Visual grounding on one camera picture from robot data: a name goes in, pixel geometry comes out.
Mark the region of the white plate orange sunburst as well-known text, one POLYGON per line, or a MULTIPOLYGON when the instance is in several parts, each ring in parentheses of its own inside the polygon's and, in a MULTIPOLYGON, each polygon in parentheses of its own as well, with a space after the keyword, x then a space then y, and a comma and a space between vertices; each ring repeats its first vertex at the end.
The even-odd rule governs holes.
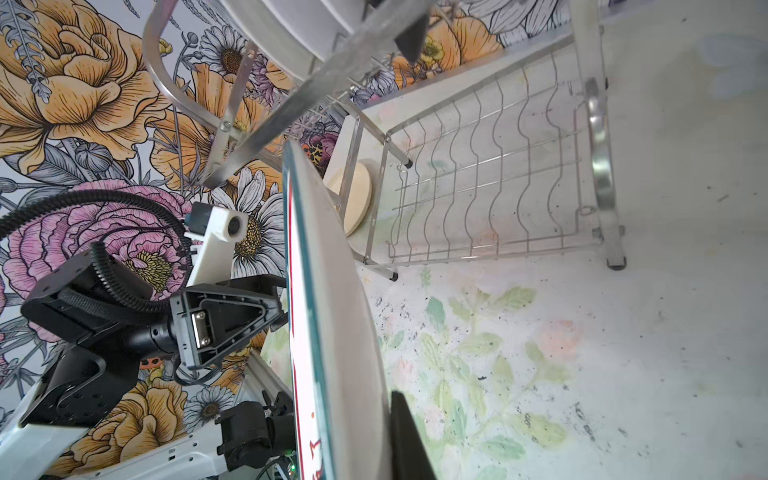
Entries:
POLYGON ((356 262, 301 146, 289 142, 282 160, 300 476, 390 479, 388 389, 356 262))

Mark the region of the white plate with black drawing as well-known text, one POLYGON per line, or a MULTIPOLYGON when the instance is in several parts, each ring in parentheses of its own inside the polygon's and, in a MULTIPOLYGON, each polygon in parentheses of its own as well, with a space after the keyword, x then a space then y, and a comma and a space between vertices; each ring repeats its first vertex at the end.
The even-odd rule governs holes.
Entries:
POLYGON ((362 25, 355 0, 223 0, 231 22, 283 72, 304 81, 362 25))

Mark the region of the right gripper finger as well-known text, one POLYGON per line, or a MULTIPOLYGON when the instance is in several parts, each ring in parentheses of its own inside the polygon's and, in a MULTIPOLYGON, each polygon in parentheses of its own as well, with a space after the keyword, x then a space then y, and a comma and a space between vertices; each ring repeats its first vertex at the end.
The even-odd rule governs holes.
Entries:
POLYGON ((391 392, 389 416, 392 473, 395 480, 435 480, 426 449, 402 392, 391 392))

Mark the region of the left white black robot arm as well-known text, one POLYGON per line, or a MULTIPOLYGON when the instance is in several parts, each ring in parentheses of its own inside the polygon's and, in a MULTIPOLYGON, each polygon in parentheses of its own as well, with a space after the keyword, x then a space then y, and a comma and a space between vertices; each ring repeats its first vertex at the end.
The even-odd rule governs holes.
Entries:
POLYGON ((26 296, 23 316, 62 339, 23 425, 94 427, 137 383, 142 361, 169 358, 213 376, 259 333, 284 323, 274 275, 229 276, 246 215, 205 203, 176 212, 129 191, 69 191, 1 220, 24 246, 38 227, 64 257, 26 296))

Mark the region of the chrome wire dish rack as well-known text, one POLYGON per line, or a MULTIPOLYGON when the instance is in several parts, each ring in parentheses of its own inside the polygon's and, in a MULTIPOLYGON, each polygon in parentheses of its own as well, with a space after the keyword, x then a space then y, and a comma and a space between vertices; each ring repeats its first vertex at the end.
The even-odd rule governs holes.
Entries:
POLYGON ((149 72, 175 108, 211 128, 213 145, 200 189, 216 193, 260 160, 283 172, 291 127, 340 106, 350 126, 327 178, 321 178, 344 229, 355 166, 373 182, 369 210, 346 236, 354 260, 389 280, 401 267, 598 248, 606 265, 626 266, 615 205, 602 49, 609 1, 570 1, 567 22, 489 57, 476 78, 434 80, 378 106, 385 121, 351 100, 378 69, 387 47, 412 25, 433 28, 441 51, 465 36, 470 20, 445 21, 435 1, 368 7, 359 29, 310 77, 283 72, 235 25, 246 53, 222 113, 194 100, 168 73, 159 40, 174 10, 161 1, 144 28, 149 72))

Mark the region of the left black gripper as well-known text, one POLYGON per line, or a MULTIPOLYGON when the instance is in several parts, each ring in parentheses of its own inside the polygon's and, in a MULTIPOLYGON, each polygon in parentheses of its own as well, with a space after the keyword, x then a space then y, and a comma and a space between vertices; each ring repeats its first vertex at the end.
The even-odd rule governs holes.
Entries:
POLYGON ((178 353, 186 368, 203 369, 285 325, 280 294, 286 288, 285 278, 264 274, 198 284, 170 300, 154 300, 147 282, 95 242, 40 280, 21 313, 88 350, 112 346, 136 360, 178 353))

